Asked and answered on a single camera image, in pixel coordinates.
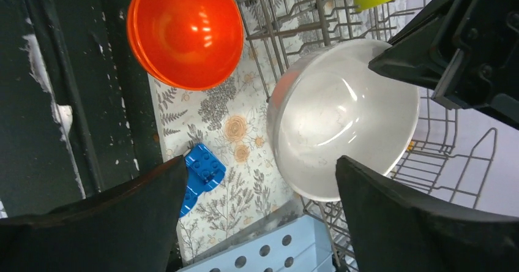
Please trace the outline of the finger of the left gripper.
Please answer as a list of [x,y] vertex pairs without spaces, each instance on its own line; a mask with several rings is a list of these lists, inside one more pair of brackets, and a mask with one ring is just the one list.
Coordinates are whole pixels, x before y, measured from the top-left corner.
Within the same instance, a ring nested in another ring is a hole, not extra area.
[[370,70],[518,127],[518,0],[431,0],[389,43]]

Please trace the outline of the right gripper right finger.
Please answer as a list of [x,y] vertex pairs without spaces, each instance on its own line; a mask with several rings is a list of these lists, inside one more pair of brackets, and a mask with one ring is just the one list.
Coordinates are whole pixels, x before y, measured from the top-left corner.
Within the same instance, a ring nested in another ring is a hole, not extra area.
[[335,177],[361,271],[517,271],[518,218],[446,202],[337,160]]

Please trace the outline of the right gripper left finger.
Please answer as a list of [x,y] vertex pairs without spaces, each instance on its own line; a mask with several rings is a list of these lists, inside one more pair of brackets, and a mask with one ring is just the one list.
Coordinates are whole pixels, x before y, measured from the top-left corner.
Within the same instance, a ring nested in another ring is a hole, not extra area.
[[188,170],[182,156],[42,215],[1,220],[2,271],[165,271]]

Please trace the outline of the plain white bowl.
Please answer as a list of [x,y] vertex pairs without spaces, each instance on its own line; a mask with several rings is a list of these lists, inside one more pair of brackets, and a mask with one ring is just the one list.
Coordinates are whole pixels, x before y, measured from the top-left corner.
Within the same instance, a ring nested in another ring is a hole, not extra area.
[[388,175],[407,150],[419,120],[419,89],[368,67],[389,48],[374,39],[340,42],[299,58],[276,83],[267,136],[281,176],[299,195],[337,202],[340,157]]

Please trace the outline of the orange bowl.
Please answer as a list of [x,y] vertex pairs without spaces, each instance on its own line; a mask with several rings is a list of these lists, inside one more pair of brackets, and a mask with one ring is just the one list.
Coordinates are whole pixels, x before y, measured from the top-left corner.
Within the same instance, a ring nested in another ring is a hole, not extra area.
[[146,72],[191,91],[226,81],[244,46],[242,18],[234,0],[131,0],[126,33]]

